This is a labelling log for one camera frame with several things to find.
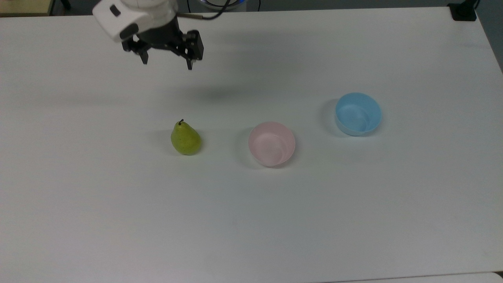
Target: black cable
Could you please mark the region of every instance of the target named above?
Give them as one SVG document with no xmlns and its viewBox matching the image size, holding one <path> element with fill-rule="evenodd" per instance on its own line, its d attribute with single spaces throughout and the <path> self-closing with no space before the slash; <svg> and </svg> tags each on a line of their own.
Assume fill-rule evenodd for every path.
<svg viewBox="0 0 503 283">
<path fill-rule="evenodd" d="M 202 17 L 201 20 L 207 20 L 207 21 L 210 21 L 210 20 L 215 20 L 216 18 L 220 17 L 220 15 L 225 12 L 225 9 L 227 9 L 227 6 L 229 6 L 229 3 L 230 3 L 230 0 L 227 0 L 224 4 L 224 6 L 222 7 L 222 9 L 220 11 L 218 11 L 218 13 L 215 15 L 215 16 L 211 16 L 209 18 L 206 18 L 206 17 Z"/>
</svg>

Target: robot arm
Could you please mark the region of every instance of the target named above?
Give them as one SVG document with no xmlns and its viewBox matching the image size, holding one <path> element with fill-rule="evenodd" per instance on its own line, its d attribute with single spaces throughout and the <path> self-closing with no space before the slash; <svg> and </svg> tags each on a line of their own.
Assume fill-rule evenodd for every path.
<svg viewBox="0 0 503 283">
<path fill-rule="evenodd" d="M 147 51 L 155 48 L 185 58 L 192 69 L 196 60 L 203 59 L 203 42 L 197 30 L 187 34 L 180 30 L 177 10 L 176 0 L 101 0 L 93 15 L 114 41 L 139 55 L 144 64 L 148 62 Z"/>
</svg>

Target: pear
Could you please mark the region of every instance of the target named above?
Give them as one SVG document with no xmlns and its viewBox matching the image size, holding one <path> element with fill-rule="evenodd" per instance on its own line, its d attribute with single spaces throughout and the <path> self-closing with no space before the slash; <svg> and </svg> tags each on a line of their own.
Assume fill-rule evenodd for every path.
<svg viewBox="0 0 503 283">
<path fill-rule="evenodd" d="M 171 132 L 171 143 L 179 153 L 190 155 L 196 153 L 201 147 L 201 137 L 182 119 L 175 124 Z"/>
</svg>

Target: bowl rim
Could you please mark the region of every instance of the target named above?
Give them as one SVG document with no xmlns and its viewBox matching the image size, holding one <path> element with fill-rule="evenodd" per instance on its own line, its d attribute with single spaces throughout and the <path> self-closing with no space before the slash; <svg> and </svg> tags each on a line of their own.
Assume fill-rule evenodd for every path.
<svg viewBox="0 0 503 283">
<path fill-rule="evenodd" d="M 375 127 L 373 127 L 372 129 L 370 130 L 366 130 L 366 131 L 357 131 L 357 130 L 353 130 L 353 129 L 350 129 L 349 127 L 347 127 L 340 119 L 339 119 L 339 115 L 338 115 L 338 112 L 337 112 L 337 108 L 339 106 L 339 103 L 341 102 L 341 99 L 343 97 L 347 97 L 347 96 L 352 96 L 352 95 L 364 95 L 366 96 L 367 98 L 370 98 L 370 100 L 375 103 L 375 105 L 377 106 L 377 109 L 379 109 L 379 121 L 377 121 L 377 124 L 375 125 Z M 379 103 L 377 103 L 377 101 L 372 98 L 370 95 L 368 94 L 364 94 L 364 93 L 361 93 L 361 92 L 351 92 L 351 93 L 346 93 L 344 94 L 343 96 L 341 96 L 339 98 L 339 100 L 337 101 L 337 104 L 336 104 L 336 108 L 335 108 L 335 112 L 336 112 L 336 119 L 337 121 L 344 127 L 346 128 L 347 130 L 349 131 L 352 131 L 352 132 L 355 132 L 355 133 L 360 133 L 360 134 L 364 134 L 364 133 L 368 133 L 368 132 L 371 132 L 373 130 L 375 130 L 380 124 L 381 124 L 381 121 L 382 121 L 382 109 L 381 109 L 381 106 L 379 105 Z"/>
<path fill-rule="evenodd" d="M 259 128 L 260 126 L 264 126 L 265 124 L 270 124 L 270 123 L 273 123 L 273 124 L 276 124 L 276 125 L 278 125 L 278 126 L 280 126 L 280 127 L 283 127 L 283 128 L 285 128 L 285 129 L 288 131 L 288 135 L 289 135 L 289 136 L 288 136 L 288 137 L 286 137 L 286 138 L 291 138 L 291 140 L 293 141 L 293 148 L 292 148 L 292 150 L 291 150 L 290 154 L 288 155 L 288 157 L 287 157 L 285 160 L 283 160 L 283 161 L 281 161 L 281 162 L 279 162 L 279 163 L 276 163 L 276 164 L 274 164 L 274 165 L 267 166 L 267 165 L 264 165 L 264 164 L 263 164 L 263 162 L 262 162 L 262 161 L 260 161 L 260 160 L 259 160 L 259 159 L 258 159 L 258 158 L 254 155 L 254 153 L 253 153 L 253 151 L 252 151 L 252 149 L 251 149 L 251 145 L 252 145 L 252 143 L 253 143 L 253 141 L 254 141 L 255 139 L 252 139 L 252 136 L 251 136 L 251 135 L 252 135 L 252 134 L 253 134 L 253 132 L 254 132 L 257 128 Z M 271 132 L 271 133 L 272 133 L 272 134 L 274 134 L 274 135 L 276 135 L 276 136 L 278 136 L 278 137 L 283 137 L 283 136 L 284 136 L 284 135 L 277 135 L 277 134 L 275 134 L 274 132 Z M 257 160 L 257 162 L 258 162 L 258 163 L 260 163 L 261 165 L 266 166 L 266 167 L 275 167 L 275 166 L 278 166 L 278 165 L 280 165 L 280 164 L 282 164 L 282 163 L 287 162 L 287 161 L 288 161 L 288 160 L 289 160 L 289 159 L 293 156 L 293 153 L 295 152 L 295 147 L 296 147 L 295 135 L 293 134 L 292 130 L 290 130 L 287 126 L 285 126 L 285 125 L 283 125 L 282 123 L 279 123 L 279 122 L 275 122 L 275 121 L 266 121 L 266 122 L 262 122 L 262 123 L 258 124 L 257 126 L 253 127 L 253 129 L 251 129 L 251 131 L 250 131 L 250 134 L 248 135 L 248 150 L 250 151 L 251 155 L 255 158 L 255 160 Z"/>
</svg>

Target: bowl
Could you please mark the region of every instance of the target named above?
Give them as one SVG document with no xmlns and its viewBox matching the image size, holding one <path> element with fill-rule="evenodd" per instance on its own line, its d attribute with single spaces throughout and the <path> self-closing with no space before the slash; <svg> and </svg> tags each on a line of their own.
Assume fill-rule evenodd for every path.
<svg viewBox="0 0 503 283">
<path fill-rule="evenodd" d="M 381 118 L 379 104 L 363 93 L 348 93 L 336 105 L 336 124 L 348 135 L 359 136 L 372 132 Z"/>
<path fill-rule="evenodd" d="M 287 161 L 295 150 L 295 138 L 283 124 L 265 122 L 250 133 L 248 147 L 251 154 L 263 166 L 274 167 Z"/>
</svg>

